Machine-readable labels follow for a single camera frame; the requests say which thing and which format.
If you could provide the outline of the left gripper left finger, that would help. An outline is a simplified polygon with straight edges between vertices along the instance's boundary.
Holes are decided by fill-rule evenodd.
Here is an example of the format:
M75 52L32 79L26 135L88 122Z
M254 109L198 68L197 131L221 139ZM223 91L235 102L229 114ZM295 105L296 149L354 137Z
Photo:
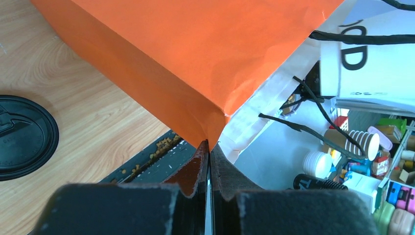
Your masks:
M67 184L49 198L35 235L202 235L209 146L160 183Z

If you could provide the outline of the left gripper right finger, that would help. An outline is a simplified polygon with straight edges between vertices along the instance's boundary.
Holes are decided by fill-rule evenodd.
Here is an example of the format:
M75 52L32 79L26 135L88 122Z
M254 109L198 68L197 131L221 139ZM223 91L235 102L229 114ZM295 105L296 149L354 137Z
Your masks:
M210 154L215 235L376 235L363 201L345 189L265 190L215 146Z

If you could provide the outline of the orange paper bag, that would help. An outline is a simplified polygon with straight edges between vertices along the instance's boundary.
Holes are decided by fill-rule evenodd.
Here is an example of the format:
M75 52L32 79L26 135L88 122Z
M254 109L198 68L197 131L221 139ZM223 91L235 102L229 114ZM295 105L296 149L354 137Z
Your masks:
M312 68L314 34L396 0L35 0L78 55L193 146L235 162Z

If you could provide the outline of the white paper coffee cup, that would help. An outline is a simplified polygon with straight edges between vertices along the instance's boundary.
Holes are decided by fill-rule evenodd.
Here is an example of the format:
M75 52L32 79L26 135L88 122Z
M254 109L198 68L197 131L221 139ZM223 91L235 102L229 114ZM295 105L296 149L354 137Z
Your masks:
M390 11L313 37L321 43L321 95L415 110L413 11Z

